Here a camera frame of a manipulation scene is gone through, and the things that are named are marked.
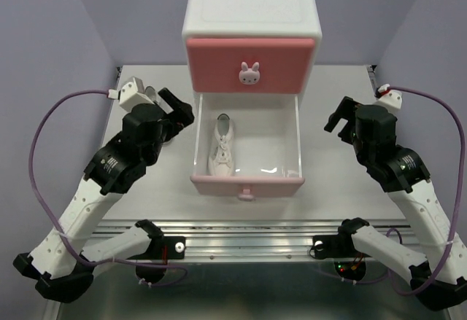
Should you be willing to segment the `white sneaker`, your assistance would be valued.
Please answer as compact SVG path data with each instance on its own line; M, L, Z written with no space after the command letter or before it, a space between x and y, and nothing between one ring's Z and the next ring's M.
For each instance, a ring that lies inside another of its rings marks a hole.
M211 176L233 176L234 168L234 122L225 113L220 114L213 130L208 157Z
M144 94L154 103L160 103L160 96L158 95L158 91L152 86L146 86L144 90Z

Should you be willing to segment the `light pink drawer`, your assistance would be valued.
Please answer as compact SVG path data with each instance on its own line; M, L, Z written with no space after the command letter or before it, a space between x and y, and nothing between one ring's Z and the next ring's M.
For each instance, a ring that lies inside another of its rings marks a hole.
M201 93L190 180L202 195L284 198L305 182L302 174L299 102L290 94ZM233 123L233 174L214 176L209 157L221 114Z

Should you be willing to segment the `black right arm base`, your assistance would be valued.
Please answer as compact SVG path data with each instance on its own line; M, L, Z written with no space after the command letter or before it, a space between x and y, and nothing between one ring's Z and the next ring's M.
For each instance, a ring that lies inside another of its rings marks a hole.
M359 254L374 256L378 243L362 232L340 232L336 235L316 235L308 255L317 260L353 258Z

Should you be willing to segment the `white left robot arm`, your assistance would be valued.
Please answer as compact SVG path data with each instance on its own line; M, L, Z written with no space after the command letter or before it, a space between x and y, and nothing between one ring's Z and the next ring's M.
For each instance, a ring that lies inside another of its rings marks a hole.
M134 267L141 284L162 284L167 270L178 269L185 256L185 237L167 236L147 219L114 238L88 244L111 207L156 164L163 145L194 121L192 106L167 88L154 98L145 88L107 90L105 96L125 111L121 130L87 164L65 211L51 217L49 234L13 262L46 300L74 302L116 264Z

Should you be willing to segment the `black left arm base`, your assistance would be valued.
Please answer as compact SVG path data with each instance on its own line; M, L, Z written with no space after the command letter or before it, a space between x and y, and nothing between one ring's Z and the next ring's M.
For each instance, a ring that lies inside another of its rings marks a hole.
M151 240L146 256L151 260L181 260L185 258L185 236L165 235Z

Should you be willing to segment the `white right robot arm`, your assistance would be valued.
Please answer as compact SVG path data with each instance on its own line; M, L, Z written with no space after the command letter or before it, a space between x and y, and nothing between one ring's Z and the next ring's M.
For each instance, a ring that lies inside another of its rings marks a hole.
M358 163L397 205L416 235L415 252L376 231L364 219L345 219L335 235L314 238L317 259L367 255L402 277L428 309L466 301L466 245L438 202L421 157L396 141L397 118L380 105L344 97L324 127L346 125L339 138L353 146Z

